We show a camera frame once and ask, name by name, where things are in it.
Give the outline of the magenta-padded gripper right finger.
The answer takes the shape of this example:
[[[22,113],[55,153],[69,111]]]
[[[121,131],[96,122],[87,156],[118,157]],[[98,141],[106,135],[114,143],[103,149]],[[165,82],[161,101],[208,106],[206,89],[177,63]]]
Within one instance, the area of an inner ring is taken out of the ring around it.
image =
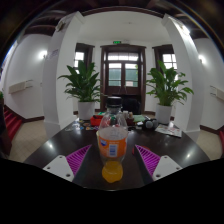
[[[145,184],[160,180],[182,169],[168,155],[159,156],[145,146],[135,145],[134,156]]]

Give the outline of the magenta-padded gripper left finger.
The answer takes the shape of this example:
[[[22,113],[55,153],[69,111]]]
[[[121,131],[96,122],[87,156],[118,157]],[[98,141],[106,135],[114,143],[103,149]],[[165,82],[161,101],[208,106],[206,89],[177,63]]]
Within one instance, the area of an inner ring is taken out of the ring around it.
[[[87,145],[72,152],[68,156],[59,155],[48,163],[44,167],[44,170],[72,182],[90,148],[91,145]]]

